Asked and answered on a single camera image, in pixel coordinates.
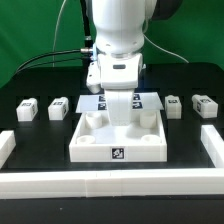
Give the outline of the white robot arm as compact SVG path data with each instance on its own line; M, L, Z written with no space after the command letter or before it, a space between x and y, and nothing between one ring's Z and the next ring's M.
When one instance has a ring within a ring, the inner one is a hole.
M103 91L109 121L131 122L132 102L143 66L140 53L152 20L170 18L183 0L91 0L96 28L95 60L86 84L92 93Z

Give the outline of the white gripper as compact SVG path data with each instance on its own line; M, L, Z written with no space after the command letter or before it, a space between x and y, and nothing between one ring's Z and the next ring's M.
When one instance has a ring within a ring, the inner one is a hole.
M99 54L89 65L86 85L94 94L104 90L108 118L113 126L131 122L133 96L142 65L140 53L124 58Z

